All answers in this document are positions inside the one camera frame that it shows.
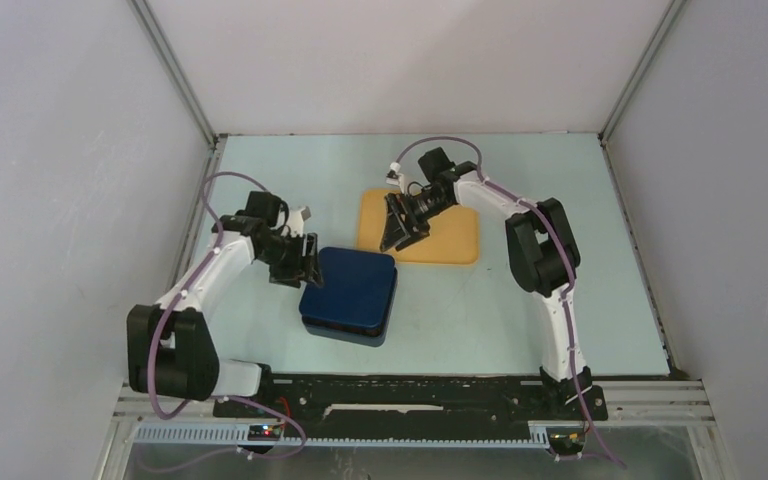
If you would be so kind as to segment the dark blue box lid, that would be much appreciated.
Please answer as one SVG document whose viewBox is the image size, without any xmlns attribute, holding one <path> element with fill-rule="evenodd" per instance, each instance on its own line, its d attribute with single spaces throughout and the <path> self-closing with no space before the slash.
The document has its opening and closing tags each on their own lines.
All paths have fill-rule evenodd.
<svg viewBox="0 0 768 480">
<path fill-rule="evenodd" d="M 305 327 L 383 336 L 398 279 L 395 259 L 384 253 L 326 247 L 319 260 L 323 285 L 307 286 L 299 303 Z"/>
</svg>

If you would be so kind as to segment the blue chocolate box with insert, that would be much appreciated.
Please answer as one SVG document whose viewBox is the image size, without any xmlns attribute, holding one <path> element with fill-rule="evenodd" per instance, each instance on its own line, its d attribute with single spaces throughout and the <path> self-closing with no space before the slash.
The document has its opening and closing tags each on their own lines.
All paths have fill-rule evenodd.
<svg viewBox="0 0 768 480">
<path fill-rule="evenodd" d="M 368 347 L 386 339 L 398 285 L 398 272 L 355 283 L 330 279 L 307 287 L 299 305 L 308 333 Z"/>
</svg>

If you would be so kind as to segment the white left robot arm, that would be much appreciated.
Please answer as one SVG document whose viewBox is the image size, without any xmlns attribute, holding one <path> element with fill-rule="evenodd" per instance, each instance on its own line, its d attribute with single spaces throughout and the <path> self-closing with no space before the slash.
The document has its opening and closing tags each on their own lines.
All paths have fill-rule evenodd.
<svg viewBox="0 0 768 480">
<path fill-rule="evenodd" d="M 237 396 L 252 416 L 276 403 L 264 382 L 268 367 L 220 352 L 210 319 L 231 284 L 254 263 L 267 266 L 272 284 L 321 286 L 318 238 L 304 230 L 308 207 L 291 208 L 264 191 L 249 194 L 245 207 L 214 219 L 205 257 L 151 305 L 136 305 L 126 319 L 129 385 L 190 401 Z"/>
</svg>

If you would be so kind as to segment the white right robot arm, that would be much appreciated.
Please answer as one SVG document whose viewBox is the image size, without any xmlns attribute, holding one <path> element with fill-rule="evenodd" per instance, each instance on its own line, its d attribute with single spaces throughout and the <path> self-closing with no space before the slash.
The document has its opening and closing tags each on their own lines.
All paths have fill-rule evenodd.
<svg viewBox="0 0 768 480">
<path fill-rule="evenodd" d="M 541 373 L 550 382 L 541 392 L 543 408 L 556 418 L 570 416 L 582 403 L 576 385 L 584 384 L 589 370 L 572 305 L 581 257 L 562 203 L 527 200 L 490 180 L 478 164 L 454 163 L 441 148 L 426 152 L 418 164 L 427 182 L 417 191 L 411 191 L 399 161 L 389 167 L 386 181 L 397 190 L 385 197 L 381 251 L 402 251 L 429 238 L 431 220 L 454 206 L 497 216 L 516 284 L 542 303 Z"/>
</svg>

